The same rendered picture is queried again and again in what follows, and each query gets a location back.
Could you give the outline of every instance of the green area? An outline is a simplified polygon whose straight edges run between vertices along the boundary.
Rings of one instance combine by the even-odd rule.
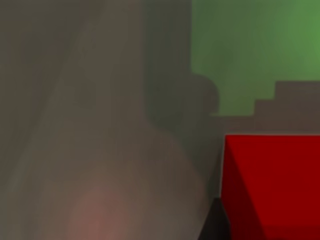
[[[193,0],[191,55],[220,116],[252,115],[277,80],[320,80],[320,0]]]

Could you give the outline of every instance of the red top surface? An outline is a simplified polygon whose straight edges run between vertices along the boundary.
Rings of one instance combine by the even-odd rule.
[[[267,235],[320,234],[320,136],[228,135],[226,142]]]

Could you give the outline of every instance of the red box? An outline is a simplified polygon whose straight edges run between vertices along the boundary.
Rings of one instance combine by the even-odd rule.
[[[223,160],[232,240],[320,240],[320,136],[227,135]]]

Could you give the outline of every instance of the gray floor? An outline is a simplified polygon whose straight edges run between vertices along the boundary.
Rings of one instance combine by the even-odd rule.
[[[195,240],[206,189],[145,116],[142,3],[90,3],[0,8],[3,239]]]

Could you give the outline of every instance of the red object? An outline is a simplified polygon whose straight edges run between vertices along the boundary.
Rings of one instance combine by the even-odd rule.
[[[320,136],[227,135],[232,240],[320,240]]]

